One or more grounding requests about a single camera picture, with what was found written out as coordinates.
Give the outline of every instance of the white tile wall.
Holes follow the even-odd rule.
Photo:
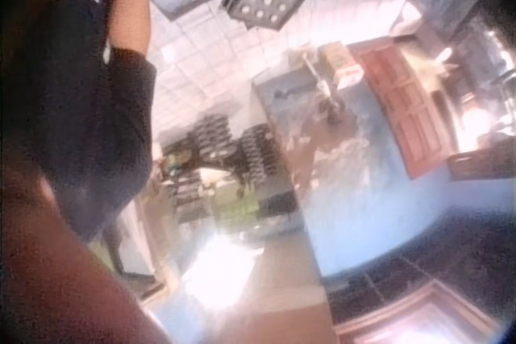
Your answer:
[[[221,102],[249,109],[251,79],[260,73],[274,77],[288,71],[289,48],[386,35],[402,7],[402,0],[306,0],[276,32],[247,31],[218,8],[220,2],[211,0],[173,23],[151,8],[148,60],[158,70],[152,125],[154,137],[162,142],[171,131],[191,126],[203,110]],[[237,114],[237,118],[247,120],[239,122],[245,129],[264,115]]]

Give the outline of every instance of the wooden door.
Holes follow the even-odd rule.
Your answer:
[[[441,117],[398,49],[390,42],[356,56],[393,128],[410,179],[442,163],[450,148]]]

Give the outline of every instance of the person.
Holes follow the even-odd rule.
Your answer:
[[[3,337],[169,342],[83,243],[149,175],[149,13],[149,0],[49,0],[2,64]]]

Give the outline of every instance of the black sleeve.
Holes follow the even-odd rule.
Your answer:
[[[152,166],[151,108],[156,69],[132,50],[113,48],[104,106],[104,173],[136,194]]]

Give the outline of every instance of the skin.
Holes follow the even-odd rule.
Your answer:
[[[148,0],[115,0],[114,46],[145,53]],[[22,342],[166,343],[138,301],[67,227],[26,152],[2,139],[0,317]]]

